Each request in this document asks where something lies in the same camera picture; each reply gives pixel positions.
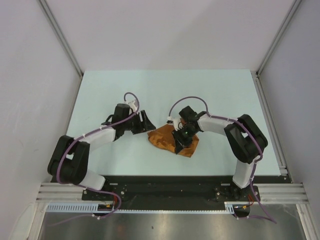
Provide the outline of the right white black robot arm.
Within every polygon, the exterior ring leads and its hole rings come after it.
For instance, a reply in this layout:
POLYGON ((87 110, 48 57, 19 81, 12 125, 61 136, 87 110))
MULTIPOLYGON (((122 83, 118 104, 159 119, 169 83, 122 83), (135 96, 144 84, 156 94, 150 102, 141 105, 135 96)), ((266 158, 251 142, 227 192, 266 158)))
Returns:
POLYGON ((208 111, 195 112, 190 106, 179 112, 180 118, 167 117, 173 125, 174 153, 190 147, 199 132, 216 133, 227 138, 237 159, 235 173, 230 184, 230 194, 242 201, 252 187, 257 163, 262 160, 268 140, 248 114, 237 119, 211 115, 208 111))

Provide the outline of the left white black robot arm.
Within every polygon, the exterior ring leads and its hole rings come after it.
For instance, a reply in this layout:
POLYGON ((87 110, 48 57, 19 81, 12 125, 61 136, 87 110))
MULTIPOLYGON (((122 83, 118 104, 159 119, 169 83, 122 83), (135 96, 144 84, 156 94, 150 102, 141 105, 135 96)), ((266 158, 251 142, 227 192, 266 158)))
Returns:
POLYGON ((118 140, 126 131, 136 135, 155 129, 146 111, 139 110, 137 103, 119 103, 99 128, 78 138, 61 136, 48 163, 47 172, 60 184, 92 189, 98 199, 105 200, 110 196, 111 188, 105 184, 105 177, 88 169, 90 153, 118 140))

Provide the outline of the orange satin napkin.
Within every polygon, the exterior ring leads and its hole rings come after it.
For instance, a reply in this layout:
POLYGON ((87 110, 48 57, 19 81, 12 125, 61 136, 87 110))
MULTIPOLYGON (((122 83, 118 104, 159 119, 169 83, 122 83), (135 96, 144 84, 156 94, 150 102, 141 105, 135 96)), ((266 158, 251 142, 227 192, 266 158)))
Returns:
MULTIPOLYGON (((166 123, 165 125, 148 132, 148 141, 155 147, 175 153, 175 140, 172 135, 174 126, 166 123)), ((178 154, 183 157, 191 158, 195 153, 196 148, 199 143, 199 138, 197 135, 192 137, 192 144, 184 149, 182 149, 178 154)))

